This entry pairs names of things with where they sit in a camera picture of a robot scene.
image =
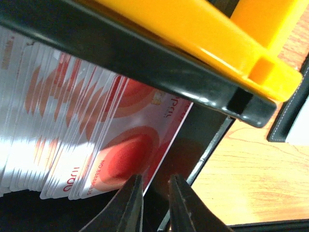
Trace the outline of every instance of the yellow plastic piece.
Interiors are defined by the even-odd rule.
[[[96,1],[266,97],[286,101],[301,81],[205,0]]]
[[[309,0],[240,0],[231,20],[278,55]]]

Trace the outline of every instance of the wooden surface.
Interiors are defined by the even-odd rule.
[[[308,51],[309,7],[279,57],[299,69]],[[309,146],[267,142],[275,116],[263,129],[236,121],[193,184],[226,224],[309,218]]]

